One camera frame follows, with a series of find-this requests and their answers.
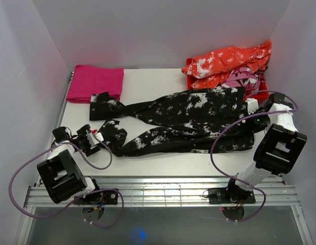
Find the black white tie-dye trousers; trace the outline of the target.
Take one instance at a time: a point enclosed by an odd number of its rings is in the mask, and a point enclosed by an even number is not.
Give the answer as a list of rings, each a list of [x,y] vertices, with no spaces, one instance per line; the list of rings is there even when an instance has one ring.
[[[102,121],[104,143],[118,157],[152,153],[225,153],[254,144],[251,128],[238,120],[247,115],[243,88],[192,89],[153,101],[124,105],[104,92],[93,94],[89,119]],[[127,141],[119,124],[133,117],[152,128]]]

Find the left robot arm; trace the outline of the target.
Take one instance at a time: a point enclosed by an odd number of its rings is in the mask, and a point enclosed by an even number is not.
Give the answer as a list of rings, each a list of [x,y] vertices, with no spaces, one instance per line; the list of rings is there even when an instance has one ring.
[[[59,204],[71,197],[85,194],[92,204],[102,200],[103,192],[95,179],[86,177],[77,166],[73,156],[77,149],[85,156],[91,156],[100,150],[94,137],[103,139],[101,134],[91,130],[89,124],[71,135],[67,127],[58,127],[52,131],[55,149],[46,160],[37,164],[37,170],[51,200]]]

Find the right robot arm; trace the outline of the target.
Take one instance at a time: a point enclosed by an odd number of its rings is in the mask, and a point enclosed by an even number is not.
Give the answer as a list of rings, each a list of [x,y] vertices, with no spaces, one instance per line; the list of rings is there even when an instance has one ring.
[[[224,191],[231,203],[245,201],[253,196],[253,188],[262,180],[279,174],[289,173],[302,152],[307,136],[294,125],[293,103],[285,100],[285,95],[275,92],[269,95],[263,109],[273,112],[268,116],[270,127],[253,157],[253,163],[243,172],[230,179]]]

